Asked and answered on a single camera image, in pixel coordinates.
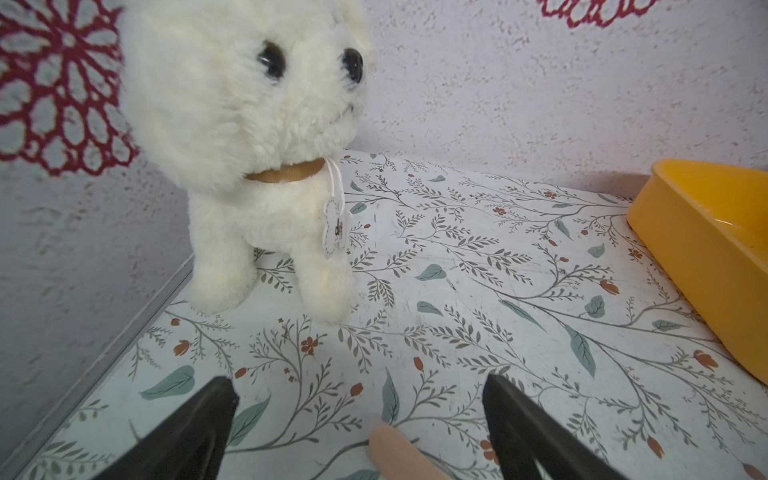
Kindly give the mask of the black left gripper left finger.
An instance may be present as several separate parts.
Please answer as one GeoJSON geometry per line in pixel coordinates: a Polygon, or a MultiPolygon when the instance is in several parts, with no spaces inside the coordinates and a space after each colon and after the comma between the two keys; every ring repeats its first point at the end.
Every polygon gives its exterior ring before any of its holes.
{"type": "Polygon", "coordinates": [[[95,480],[215,480],[239,405],[215,377],[95,480]]]}

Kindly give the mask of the yellow storage box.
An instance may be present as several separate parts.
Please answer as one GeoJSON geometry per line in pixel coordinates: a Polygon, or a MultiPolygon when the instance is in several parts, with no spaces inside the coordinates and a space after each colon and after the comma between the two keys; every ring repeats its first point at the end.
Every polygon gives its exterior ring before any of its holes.
{"type": "Polygon", "coordinates": [[[656,162],[627,220],[724,347],[767,380],[767,174],[656,162]]]}

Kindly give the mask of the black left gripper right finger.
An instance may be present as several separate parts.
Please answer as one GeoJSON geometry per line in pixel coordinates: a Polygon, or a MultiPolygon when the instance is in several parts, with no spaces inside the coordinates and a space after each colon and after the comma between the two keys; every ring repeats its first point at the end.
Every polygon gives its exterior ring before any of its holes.
{"type": "Polygon", "coordinates": [[[510,380],[487,377],[482,403],[490,443],[505,479],[625,480],[510,380]]]}

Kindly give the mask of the pink fruit knife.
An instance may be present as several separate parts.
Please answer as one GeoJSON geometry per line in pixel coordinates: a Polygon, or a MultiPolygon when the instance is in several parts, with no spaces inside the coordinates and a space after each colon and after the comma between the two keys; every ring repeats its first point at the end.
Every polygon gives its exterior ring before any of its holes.
{"type": "Polygon", "coordinates": [[[398,429],[377,427],[368,443],[368,456],[384,479],[448,480],[398,429]]]}

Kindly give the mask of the white plush dog toy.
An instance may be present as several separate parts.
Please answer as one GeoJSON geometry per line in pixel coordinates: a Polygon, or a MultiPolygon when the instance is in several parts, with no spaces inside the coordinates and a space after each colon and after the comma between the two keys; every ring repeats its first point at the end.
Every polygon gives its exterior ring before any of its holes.
{"type": "Polygon", "coordinates": [[[338,164],[375,49],[359,1],[129,1],[120,108],[135,143],[188,196],[191,300],[239,305],[255,253],[288,255],[307,314],[351,308],[338,164]]]}

